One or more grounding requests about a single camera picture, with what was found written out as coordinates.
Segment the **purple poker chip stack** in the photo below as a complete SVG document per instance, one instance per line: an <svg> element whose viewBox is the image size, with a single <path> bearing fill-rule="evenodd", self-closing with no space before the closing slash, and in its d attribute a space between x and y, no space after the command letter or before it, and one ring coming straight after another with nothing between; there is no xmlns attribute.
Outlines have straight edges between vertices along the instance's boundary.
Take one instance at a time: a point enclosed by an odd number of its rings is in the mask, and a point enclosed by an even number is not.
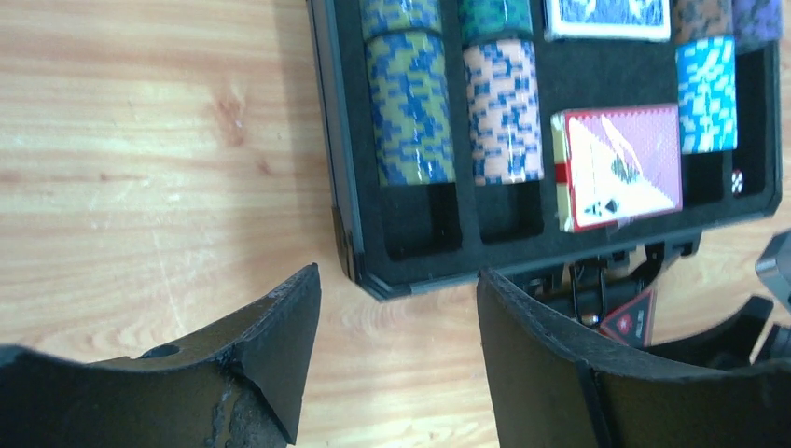
<svg viewBox="0 0 791 448"><path fill-rule="evenodd" d="M783 37L781 0L733 0L732 15L738 54L762 49Z"/></svg>

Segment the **red playing card deck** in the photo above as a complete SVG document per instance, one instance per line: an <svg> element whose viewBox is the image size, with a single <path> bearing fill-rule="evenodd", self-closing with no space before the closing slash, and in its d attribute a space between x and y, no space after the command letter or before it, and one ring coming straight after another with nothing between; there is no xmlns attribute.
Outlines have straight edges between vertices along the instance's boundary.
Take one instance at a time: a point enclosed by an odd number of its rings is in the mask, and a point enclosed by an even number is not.
<svg viewBox="0 0 791 448"><path fill-rule="evenodd" d="M569 109L550 125L562 231L622 227L682 210L675 104Z"/></svg>

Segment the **light blue chip stack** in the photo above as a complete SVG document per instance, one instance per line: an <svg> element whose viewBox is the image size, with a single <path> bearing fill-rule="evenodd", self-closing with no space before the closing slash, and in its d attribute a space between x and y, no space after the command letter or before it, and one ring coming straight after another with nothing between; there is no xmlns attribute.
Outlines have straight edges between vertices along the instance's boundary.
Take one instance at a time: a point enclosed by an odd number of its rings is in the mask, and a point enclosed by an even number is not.
<svg viewBox="0 0 791 448"><path fill-rule="evenodd" d="M676 48L681 152L728 151L738 143L735 39L711 36Z"/></svg>

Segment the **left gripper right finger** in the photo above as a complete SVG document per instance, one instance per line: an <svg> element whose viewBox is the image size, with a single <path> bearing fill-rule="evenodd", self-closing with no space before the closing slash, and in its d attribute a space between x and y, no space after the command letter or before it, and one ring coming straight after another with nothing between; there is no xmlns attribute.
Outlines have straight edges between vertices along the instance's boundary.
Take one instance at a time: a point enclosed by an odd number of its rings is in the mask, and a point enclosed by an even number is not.
<svg viewBox="0 0 791 448"><path fill-rule="evenodd" d="M731 370L617 343L479 275L481 344L503 447L786 447L790 364Z"/></svg>

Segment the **olive blue chip stack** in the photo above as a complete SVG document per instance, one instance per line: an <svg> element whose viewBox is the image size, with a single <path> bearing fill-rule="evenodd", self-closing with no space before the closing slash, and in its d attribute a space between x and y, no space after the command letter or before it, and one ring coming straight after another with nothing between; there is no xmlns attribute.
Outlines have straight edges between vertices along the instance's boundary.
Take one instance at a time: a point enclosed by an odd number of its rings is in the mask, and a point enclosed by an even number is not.
<svg viewBox="0 0 791 448"><path fill-rule="evenodd" d="M454 182L441 39L422 31L380 35L368 41L366 58L380 183Z"/></svg>
<svg viewBox="0 0 791 448"><path fill-rule="evenodd" d="M360 0L359 8L365 40L410 29L442 31L437 0Z"/></svg>

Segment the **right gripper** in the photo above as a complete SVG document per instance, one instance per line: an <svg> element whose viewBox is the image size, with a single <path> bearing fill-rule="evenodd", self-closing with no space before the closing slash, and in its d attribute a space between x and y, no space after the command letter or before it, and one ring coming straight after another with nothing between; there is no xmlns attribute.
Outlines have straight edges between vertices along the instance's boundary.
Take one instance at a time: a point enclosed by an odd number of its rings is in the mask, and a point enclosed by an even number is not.
<svg viewBox="0 0 791 448"><path fill-rule="evenodd" d="M756 275L790 312L790 230L776 233L756 261ZM774 302L752 296L735 314L706 331L651 345L646 352L704 368L731 370L752 364L751 353ZM773 324L756 361L790 358L790 327Z"/></svg>

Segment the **black poker set case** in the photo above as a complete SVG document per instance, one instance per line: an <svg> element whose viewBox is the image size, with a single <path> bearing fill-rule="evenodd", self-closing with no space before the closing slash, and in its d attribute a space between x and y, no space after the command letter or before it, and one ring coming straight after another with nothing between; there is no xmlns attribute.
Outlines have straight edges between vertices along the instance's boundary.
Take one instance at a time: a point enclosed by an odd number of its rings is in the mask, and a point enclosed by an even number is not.
<svg viewBox="0 0 791 448"><path fill-rule="evenodd" d="M388 301L472 281L494 268L521 287L558 280L562 266L584 259L625 261L639 245L666 256L694 254L701 234L771 216L784 194L781 70L778 43L736 58L739 145L684 157L680 212L620 230L565 233L556 208L552 160L541 181L478 187L471 171L465 74L456 5L440 5L456 180L383 188L379 184L365 41L355 1L311 1L318 91L333 194L340 264L374 298ZM731 192L743 173L740 196Z"/></svg>

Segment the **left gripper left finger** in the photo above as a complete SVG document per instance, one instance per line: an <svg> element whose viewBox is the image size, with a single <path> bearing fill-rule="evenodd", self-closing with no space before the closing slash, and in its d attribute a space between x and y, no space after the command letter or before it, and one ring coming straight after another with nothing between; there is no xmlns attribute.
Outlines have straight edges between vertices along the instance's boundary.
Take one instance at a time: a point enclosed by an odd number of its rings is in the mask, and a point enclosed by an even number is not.
<svg viewBox="0 0 791 448"><path fill-rule="evenodd" d="M321 284L266 296L138 358L79 363L1 348L5 447L284 447L296 441Z"/></svg>

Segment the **black triangular all-in marker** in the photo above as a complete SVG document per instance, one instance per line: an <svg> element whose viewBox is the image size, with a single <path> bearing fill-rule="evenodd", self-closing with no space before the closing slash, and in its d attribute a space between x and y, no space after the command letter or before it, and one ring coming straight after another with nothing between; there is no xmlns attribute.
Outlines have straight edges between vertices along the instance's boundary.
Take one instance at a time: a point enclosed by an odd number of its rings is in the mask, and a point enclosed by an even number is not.
<svg viewBox="0 0 791 448"><path fill-rule="evenodd" d="M599 332L631 347L648 347L654 328L655 304L655 291L645 289L604 318Z"/></svg>

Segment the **teal green chip stack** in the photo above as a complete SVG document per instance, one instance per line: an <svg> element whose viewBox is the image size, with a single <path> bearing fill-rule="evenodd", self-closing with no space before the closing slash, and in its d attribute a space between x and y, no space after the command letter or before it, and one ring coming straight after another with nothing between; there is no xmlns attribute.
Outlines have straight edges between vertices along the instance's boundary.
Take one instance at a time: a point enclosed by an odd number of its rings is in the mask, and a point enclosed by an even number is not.
<svg viewBox="0 0 791 448"><path fill-rule="evenodd" d="M526 0L461 0L458 11L466 46L493 35L533 32L531 3Z"/></svg>

